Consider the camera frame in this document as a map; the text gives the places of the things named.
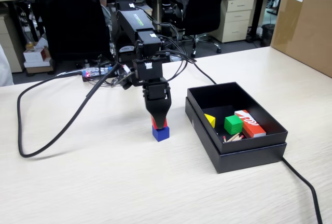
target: red block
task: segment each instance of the red block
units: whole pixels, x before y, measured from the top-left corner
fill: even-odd
[[[154,129],[158,129],[156,122],[154,120],[154,118],[151,116],[151,120],[152,120],[152,125],[154,126]],[[167,119],[165,119],[165,124],[164,124],[164,128],[167,127]]]

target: yellow block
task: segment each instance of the yellow block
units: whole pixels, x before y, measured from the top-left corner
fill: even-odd
[[[210,122],[210,124],[212,125],[213,128],[215,128],[216,126],[216,118],[211,116],[211,115],[208,115],[208,114],[205,114],[207,120]]]

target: wooden table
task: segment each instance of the wooden table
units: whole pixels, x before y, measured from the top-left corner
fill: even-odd
[[[285,158],[331,223],[332,79],[270,47],[197,63],[217,83],[236,81],[289,131]],[[164,64],[165,78],[178,66]],[[216,174],[185,114],[187,88],[211,84],[191,64],[170,82],[169,139],[152,136],[142,88],[104,87],[52,147],[23,159],[16,100],[32,84],[0,88],[1,223],[316,223],[309,188],[282,162]],[[91,88],[76,76],[28,92],[25,152],[50,141]]]

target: drawer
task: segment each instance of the drawer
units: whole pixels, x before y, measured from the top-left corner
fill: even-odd
[[[226,11],[252,10],[254,0],[228,0],[226,2]]]
[[[8,34],[5,20],[0,20],[0,34]]]
[[[3,48],[13,47],[9,34],[0,34],[0,44]]]
[[[222,42],[245,40],[248,25],[249,20],[225,23]]]
[[[251,10],[227,12],[225,22],[235,22],[250,19]]]

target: trash bin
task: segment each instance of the trash bin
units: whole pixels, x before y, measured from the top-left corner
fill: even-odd
[[[260,44],[262,47],[270,46],[274,32],[274,27],[275,24],[264,24],[262,26],[263,32],[261,35],[261,44]]]

